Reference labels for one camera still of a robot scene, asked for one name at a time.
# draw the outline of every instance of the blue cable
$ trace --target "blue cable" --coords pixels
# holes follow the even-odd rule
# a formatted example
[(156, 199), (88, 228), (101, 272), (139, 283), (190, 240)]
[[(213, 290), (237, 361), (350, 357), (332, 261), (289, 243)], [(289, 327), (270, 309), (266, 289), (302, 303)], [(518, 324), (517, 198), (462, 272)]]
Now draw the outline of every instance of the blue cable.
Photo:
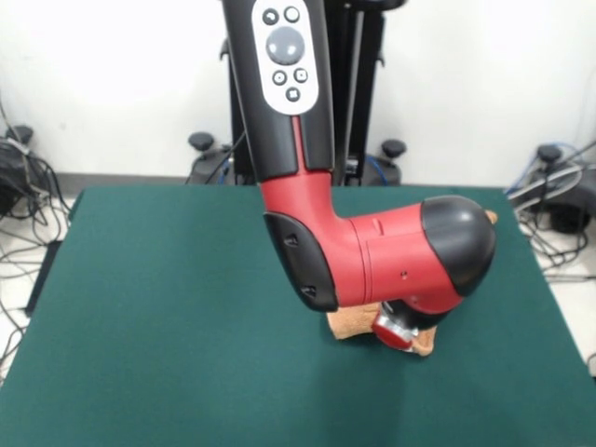
[(381, 169), (381, 167), (379, 166), (379, 163), (376, 161), (376, 158), (374, 158), (373, 156), (366, 156), (366, 160), (375, 168), (375, 170), (379, 173), (379, 177), (381, 177), (381, 180), (383, 181), (383, 186), (388, 186), (389, 185), (389, 181), (387, 180), (387, 177), (385, 176), (385, 174), (383, 173), (383, 170)]

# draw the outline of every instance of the navigation button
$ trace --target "navigation button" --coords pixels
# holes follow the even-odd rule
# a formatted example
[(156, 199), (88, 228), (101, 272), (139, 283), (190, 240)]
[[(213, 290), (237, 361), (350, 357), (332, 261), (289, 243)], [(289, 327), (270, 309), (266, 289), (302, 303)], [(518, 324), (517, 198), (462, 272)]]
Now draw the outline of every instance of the navigation button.
[(266, 25), (275, 25), (279, 21), (279, 14), (272, 7), (263, 13), (263, 21)]
[(284, 12), (284, 16), (289, 23), (295, 23), (300, 19), (300, 12), (295, 7), (288, 7)]
[(282, 71), (273, 73), (273, 83), (276, 86), (283, 86), (288, 81), (288, 76)]
[(305, 54), (305, 40), (289, 26), (277, 28), (267, 39), (267, 53), (279, 65), (294, 65)]
[(308, 80), (308, 72), (304, 68), (299, 68), (294, 72), (294, 79), (296, 79), (296, 82), (303, 84)]
[(288, 88), (288, 91), (286, 91), (286, 98), (288, 98), (288, 101), (290, 102), (297, 102), (300, 100), (300, 90), (295, 87)]

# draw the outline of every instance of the black stand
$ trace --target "black stand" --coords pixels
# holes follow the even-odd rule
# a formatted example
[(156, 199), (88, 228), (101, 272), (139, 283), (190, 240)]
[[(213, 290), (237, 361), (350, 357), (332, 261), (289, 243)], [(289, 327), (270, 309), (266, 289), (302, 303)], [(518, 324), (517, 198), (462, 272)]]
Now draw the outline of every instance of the black stand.
[[(333, 183), (361, 182), (364, 172), (376, 64), (383, 61), (384, 11), (405, 0), (327, 0), (327, 28), (332, 66), (335, 125)], [(230, 61), (233, 141), (244, 131), (236, 80)], [(241, 184), (254, 184), (249, 146), (242, 143), (234, 156), (235, 174)]]

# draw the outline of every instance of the red robot arm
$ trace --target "red robot arm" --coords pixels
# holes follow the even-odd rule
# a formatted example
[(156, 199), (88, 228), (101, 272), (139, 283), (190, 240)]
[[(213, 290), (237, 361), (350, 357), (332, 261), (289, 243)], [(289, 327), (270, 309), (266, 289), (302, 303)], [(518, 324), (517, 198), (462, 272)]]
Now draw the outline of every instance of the red robot arm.
[(491, 222), (460, 196), (337, 216), (323, 0), (223, 0), (223, 10), (264, 218), (291, 284), (321, 312), (383, 303), (374, 331), (408, 349), (484, 278)]

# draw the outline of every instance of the table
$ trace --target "table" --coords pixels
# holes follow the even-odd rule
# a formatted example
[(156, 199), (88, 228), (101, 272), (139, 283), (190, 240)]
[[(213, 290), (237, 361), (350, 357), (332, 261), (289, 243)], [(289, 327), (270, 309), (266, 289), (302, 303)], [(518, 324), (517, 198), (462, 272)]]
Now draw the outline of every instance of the table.
[(0, 444), (596, 445), (596, 387), (501, 192), (337, 189), (342, 215), (462, 194), (493, 268), (420, 359), (336, 342), (250, 187), (87, 190), (7, 383)]

